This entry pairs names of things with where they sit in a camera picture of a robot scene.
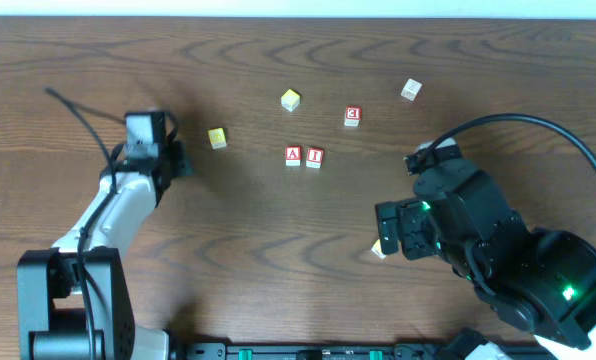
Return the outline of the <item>red letter I block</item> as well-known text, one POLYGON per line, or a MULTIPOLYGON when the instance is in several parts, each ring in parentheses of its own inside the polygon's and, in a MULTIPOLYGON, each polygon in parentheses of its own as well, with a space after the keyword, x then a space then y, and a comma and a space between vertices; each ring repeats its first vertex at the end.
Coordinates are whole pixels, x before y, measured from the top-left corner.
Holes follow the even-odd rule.
POLYGON ((322 166, 324 150, 319 148, 309 148, 306 157, 306 166, 319 169, 322 166))

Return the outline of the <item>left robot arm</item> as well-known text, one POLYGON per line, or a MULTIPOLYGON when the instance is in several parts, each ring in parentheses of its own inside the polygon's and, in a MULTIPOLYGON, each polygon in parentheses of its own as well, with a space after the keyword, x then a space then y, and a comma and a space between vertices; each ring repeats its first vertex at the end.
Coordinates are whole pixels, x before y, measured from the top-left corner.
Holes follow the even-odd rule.
POLYGON ((136 324, 122 260, 173 179, 190 174, 168 111, 130 112, 99 190, 76 224, 17 264, 23 359, 182 359, 165 330, 136 324))

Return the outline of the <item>red letter A block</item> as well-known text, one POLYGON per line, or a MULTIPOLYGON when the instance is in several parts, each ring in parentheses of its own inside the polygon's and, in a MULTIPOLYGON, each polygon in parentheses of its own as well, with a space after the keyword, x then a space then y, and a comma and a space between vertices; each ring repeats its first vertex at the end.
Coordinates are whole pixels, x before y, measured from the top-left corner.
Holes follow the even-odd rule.
POLYGON ((300 166, 302 161, 302 148, 300 146, 287 146, 285 148, 285 164, 288 167, 300 166))

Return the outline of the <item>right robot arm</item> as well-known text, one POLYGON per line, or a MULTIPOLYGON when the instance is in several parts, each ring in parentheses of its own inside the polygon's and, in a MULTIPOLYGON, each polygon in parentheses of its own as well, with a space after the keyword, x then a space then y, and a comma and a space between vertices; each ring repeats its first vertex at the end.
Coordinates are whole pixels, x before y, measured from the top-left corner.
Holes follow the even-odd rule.
POLYGON ((596 249, 531 230, 485 171, 465 159, 424 170, 411 199, 375 207, 384 254, 437 257, 498 318, 544 342, 596 352, 596 249))

